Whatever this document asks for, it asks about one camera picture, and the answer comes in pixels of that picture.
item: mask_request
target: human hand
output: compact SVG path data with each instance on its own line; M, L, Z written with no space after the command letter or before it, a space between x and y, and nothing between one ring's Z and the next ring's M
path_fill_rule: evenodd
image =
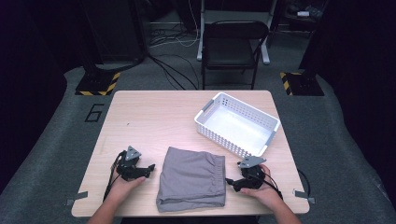
M131 191L145 180L146 178L141 176L137 179L126 181L119 176L117 171L114 171L112 180L114 183L111 186L111 190L108 193L106 200L110 200L113 203L120 205L128 197Z
M269 177L271 176L271 172L268 167L263 164L260 164L260 167L266 173L264 180L274 185L271 178ZM240 191L248 196L256 198L259 200L259 202L267 206L272 211L274 211L274 209L276 209L279 204L283 203L277 192L265 183L263 183L259 189L242 188Z

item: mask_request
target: dark background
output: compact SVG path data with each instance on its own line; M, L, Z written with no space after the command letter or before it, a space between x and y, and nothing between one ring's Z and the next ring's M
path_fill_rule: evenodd
M301 67L314 67L332 85L346 127L395 204L396 18L391 6L390 1L330 0ZM93 62L103 58L78 0L2 1L0 8L3 190L63 99L64 73L82 66L65 23L76 22L72 27Z

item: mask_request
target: gray towel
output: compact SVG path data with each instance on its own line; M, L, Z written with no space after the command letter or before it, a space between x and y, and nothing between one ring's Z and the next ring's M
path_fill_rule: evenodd
M156 203L159 212L224 206L224 156L169 147Z

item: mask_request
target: white laundry basket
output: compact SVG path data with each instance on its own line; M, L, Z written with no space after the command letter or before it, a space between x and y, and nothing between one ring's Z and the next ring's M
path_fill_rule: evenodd
M280 121L232 96L219 92L195 116L197 132L237 156L260 157Z

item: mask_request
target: wooden tabletop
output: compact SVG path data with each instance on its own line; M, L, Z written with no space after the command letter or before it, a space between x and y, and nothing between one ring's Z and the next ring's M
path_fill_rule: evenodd
M269 91L224 91L276 118L274 100ZM195 115L219 91L117 91L93 150L79 192L88 197L76 200L72 214L90 217L100 206L110 176L110 166L120 152L134 147L142 156L137 167L155 164L151 176L131 193L117 211L118 217L236 216L270 214L253 198L226 188L224 207L199 208L159 213L155 203L163 161L169 147L208 151L225 156L226 177L241 179L237 162L242 159L196 131ZM285 203L296 214L308 212L307 200L297 198L293 190L304 191L295 167L286 135L280 125L271 145L262 155L272 178L282 191Z

